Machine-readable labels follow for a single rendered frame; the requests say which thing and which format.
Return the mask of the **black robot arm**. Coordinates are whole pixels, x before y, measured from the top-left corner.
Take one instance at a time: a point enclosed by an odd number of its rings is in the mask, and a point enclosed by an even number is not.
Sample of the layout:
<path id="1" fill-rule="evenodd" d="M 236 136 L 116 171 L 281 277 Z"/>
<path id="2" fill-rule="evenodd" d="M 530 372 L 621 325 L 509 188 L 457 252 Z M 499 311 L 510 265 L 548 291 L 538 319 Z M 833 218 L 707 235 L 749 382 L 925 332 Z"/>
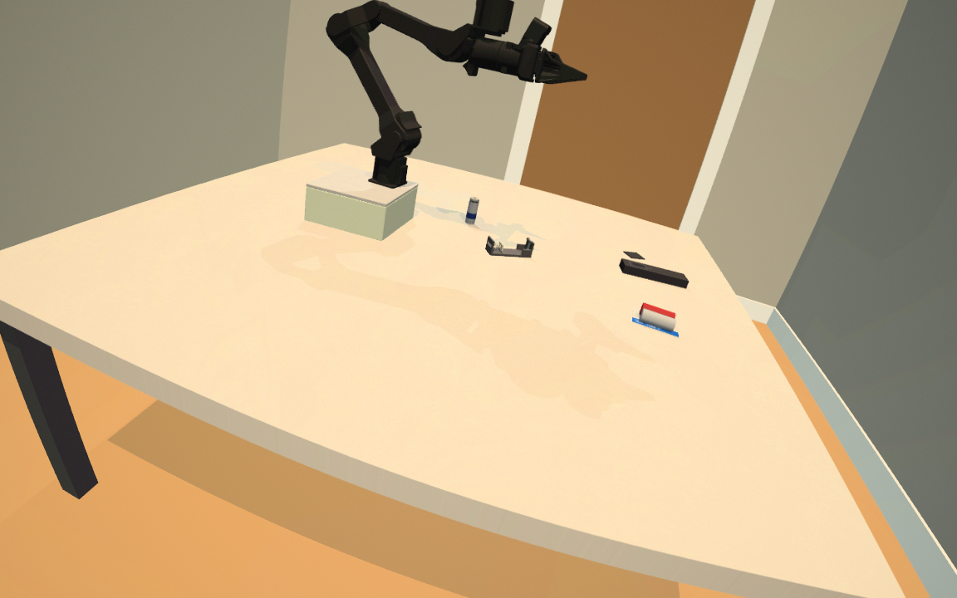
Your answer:
<path id="1" fill-rule="evenodd" d="M 413 153 L 420 143 L 422 126 L 415 120 L 414 112 L 404 112 L 396 104 L 394 94 L 370 52 L 368 33 L 379 24 L 386 24 L 390 29 L 420 41 L 442 61 L 467 61 L 463 64 L 464 69 L 469 76 L 476 76 L 479 68 L 498 71 L 498 51 L 504 41 L 487 38 L 485 34 L 501 37 L 508 32 L 514 3 L 512 0 L 476 0 L 474 24 L 466 23 L 454 31 L 439 29 L 377 0 L 344 12 L 334 12 L 329 18 L 327 36 L 343 56 L 348 56 L 379 117 L 382 139 L 370 146 L 375 167 L 369 182 L 391 189 L 407 184 L 409 165 L 406 162 L 409 158 L 404 156 Z M 552 29 L 550 24 L 534 17 L 519 45 L 512 45 L 519 50 L 527 44 L 541 47 Z"/>

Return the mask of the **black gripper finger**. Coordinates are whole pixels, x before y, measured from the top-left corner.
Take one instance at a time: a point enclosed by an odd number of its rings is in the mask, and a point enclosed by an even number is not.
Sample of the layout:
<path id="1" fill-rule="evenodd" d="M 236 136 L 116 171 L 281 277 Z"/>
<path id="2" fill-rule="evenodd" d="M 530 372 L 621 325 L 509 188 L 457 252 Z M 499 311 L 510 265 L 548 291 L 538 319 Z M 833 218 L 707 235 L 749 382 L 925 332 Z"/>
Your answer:
<path id="1" fill-rule="evenodd" d="M 572 67 L 553 60 L 548 50 L 543 47 L 542 55 L 540 56 L 540 61 L 537 66 L 535 83 L 568 81 L 572 79 L 578 80 L 581 76 L 582 72 L 574 71 Z"/>
<path id="2" fill-rule="evenodd" d="M 559 56 L 558 54 L 555 55 L 554 60 L 555 60 L 555 61 L 558 61 L 558 63 L 562 63 L 561 56 Z M 572 81 L 585 81 L 585 80 L 587 80 L 587 73 L 582 73 L 581 78 L 578 79 L 578 80 L 577 80 L 577 79 L 572 79 L 572 80 L 568 80 L 568 81 L 569 81 L 569 82 L 572 82 Z M 548 84 L 555 84 L 555 83 L 556 83 L 556 84 L 561 84 L 561 83 L 563 83 L 563 82 L 568 82 L 568 81 L 552 81 L 552 82 L 548 82 Z"/>

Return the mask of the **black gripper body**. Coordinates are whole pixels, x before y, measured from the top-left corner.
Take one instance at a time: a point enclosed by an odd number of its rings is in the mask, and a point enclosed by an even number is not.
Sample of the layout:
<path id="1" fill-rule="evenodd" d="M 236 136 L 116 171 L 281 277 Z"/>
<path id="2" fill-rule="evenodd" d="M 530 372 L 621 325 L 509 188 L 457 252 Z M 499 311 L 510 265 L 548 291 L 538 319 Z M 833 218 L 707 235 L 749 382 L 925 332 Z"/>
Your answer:
<path id="1" fill-rule="evenodd" d="M 542 55 L 539 50 L 542 47 L 535 44 L 527 44 L 521 50 L 512 45 L 513 42 L 503 42 L 498 51 L 497 69 L 500 73 L 519 76 L 519 80 L 534 83 L 536 78 L 537 66 Z"/>

